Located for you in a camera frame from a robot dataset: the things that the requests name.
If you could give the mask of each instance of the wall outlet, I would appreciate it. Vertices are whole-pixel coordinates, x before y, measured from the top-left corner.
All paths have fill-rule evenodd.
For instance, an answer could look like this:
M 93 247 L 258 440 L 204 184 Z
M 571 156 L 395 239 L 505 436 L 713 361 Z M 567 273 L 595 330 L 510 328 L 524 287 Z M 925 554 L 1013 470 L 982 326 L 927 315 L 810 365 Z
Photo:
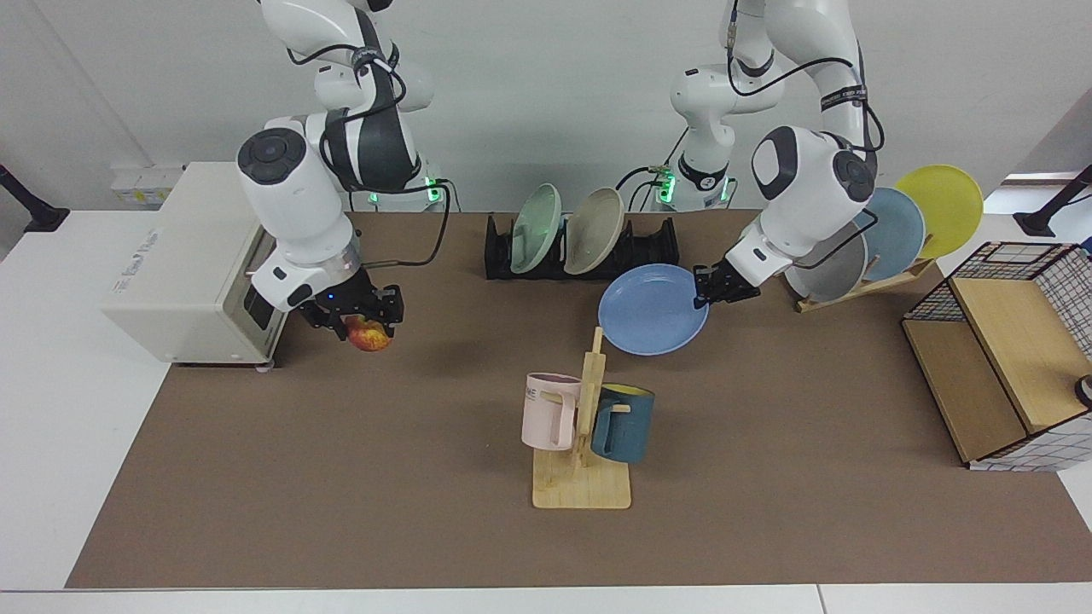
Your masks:
M 115 168 L 110 189 L 122 204 L 141 209 L 158 209 L 182 177 L 185 167 L 153 166 L 152 168 Z

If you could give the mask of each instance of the red apple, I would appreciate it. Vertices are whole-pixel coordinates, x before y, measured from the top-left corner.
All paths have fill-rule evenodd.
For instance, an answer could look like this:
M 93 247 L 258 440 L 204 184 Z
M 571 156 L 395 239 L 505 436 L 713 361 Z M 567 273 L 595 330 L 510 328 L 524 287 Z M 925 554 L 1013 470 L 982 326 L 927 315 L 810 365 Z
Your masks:
M 391 344 L 391 338 L 387 336 L 383 324 L 366 320 L 364 316 L 348 316 L 345 318 L 345 327 L 348 329 L 348 342 L 365 352 L 381 352 Z

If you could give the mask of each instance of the blue plate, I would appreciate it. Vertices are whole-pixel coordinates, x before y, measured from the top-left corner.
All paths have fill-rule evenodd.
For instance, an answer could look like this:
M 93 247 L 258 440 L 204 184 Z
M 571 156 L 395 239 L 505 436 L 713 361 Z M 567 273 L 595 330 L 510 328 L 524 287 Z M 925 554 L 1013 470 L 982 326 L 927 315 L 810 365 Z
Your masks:
M 893 188 L 876 188 L 868 211 L 879 217 L 865 231 L 868 261 L 877 256 L 880 259 L 865 273 L 865 281 L 878 282 L 898 275 L 917 260 L 925 245 L 925 217 L 914 199 Z M 871 217 L 862 213 L 853 221 L 864 228 Z
M 646 264 L 610 284 L 600 302 L 600 326 L 615 347 L 638 356 L 660 356 L 698 336 L 709 305 L 693 308 L 693 274 L 672 264 Z

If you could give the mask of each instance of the mug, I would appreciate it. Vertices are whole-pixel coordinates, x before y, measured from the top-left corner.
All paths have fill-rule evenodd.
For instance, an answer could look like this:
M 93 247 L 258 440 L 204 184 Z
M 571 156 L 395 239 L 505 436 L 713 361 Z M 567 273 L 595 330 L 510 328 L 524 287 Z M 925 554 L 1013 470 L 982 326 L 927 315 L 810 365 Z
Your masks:
M 568 450 L 575 440 L 580 379 L 531 374 L 523 399 L 523 442 L 539 450 Z
M 592 451 L 617 462 L 644 458 L 656 395 L 636 386 L 604 383 L 592 434 Z

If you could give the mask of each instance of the blue mug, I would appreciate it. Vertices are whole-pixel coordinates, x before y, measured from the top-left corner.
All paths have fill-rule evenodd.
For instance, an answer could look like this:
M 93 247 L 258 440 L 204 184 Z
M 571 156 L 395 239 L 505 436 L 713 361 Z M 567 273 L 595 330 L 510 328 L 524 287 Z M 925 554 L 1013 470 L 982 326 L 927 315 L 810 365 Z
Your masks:
M 617 462 L 644 459 L 656 395 L 636 386 L 604 383 L 592 433 L 592 451 Z

